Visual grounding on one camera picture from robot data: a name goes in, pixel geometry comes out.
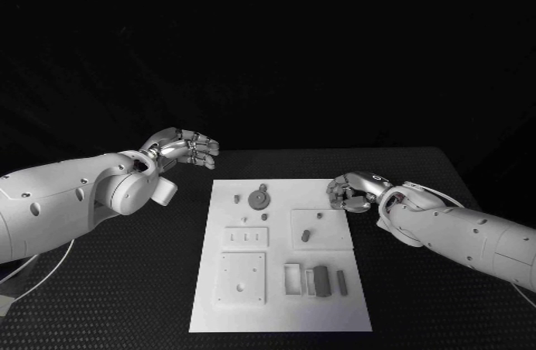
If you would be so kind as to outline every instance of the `table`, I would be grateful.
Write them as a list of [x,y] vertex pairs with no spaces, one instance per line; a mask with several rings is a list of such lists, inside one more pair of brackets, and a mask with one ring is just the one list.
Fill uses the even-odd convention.
[[[368,170],[446,192],[479,209],[436,148],[224,151],[217,169],[181,165],[179,191],[107,220],[73,248],[51,280],[11,309],[2,349],[78,348],[536,348],[536,310],[502,280],[475,272],[348,214],[374,332],[189,334],[215,179],[332,178]],[[44,254],[35,284],[67,246]]]

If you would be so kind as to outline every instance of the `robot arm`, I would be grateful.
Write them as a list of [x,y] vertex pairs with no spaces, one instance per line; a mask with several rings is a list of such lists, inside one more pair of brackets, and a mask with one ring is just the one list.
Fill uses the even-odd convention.
[[215,168],[220,144],[175,128],[139,151],[19,170],[0,178],[0,263],[34,256],[87,234],[153,199],[168,205],[176,185],[160,177],[176,163]]
[[378,226],[405,244],[426,246],[470,269],[536,292],[536,230],[483,212],[447,207],[420,185],[395,187],[374,173],[338,177],[328,193],[332,207],[351,212],[365,212],[378,203]]

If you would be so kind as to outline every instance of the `black table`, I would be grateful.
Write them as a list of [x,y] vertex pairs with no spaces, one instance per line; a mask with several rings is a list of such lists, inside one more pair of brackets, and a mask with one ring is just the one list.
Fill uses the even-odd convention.
[[[536,348],[536,310],[502,280],[400,242],[378,210],[348,214],[374,333],[189,334],[215,179],[333,178],[354,170],[410,180],[479,209],[436,148],[222,152],[217,170],[166,173],[179,191],[107,220],[74,245],[55,276],[12,307],[2,349]],[[67,246],[44,254],[32,286]]]

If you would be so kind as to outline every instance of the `hole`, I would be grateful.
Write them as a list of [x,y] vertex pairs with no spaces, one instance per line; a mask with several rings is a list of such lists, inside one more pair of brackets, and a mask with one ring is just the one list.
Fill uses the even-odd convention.
[[81,188],[75,189],[75,195],[80,201],[84,200],[84,190]]
[[42,212],[42,206],[39,205],[39,203],[32,203],[31,212],[35,216],[39,216],[39,213]]

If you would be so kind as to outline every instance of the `black background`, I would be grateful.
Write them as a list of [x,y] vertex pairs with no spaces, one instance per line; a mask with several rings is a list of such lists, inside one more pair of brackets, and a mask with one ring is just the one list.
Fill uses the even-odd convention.
[[171,126],[224,150],[437,146],[485,211],[535,225],[534,0],[0,0],[0,17],[2,173]]

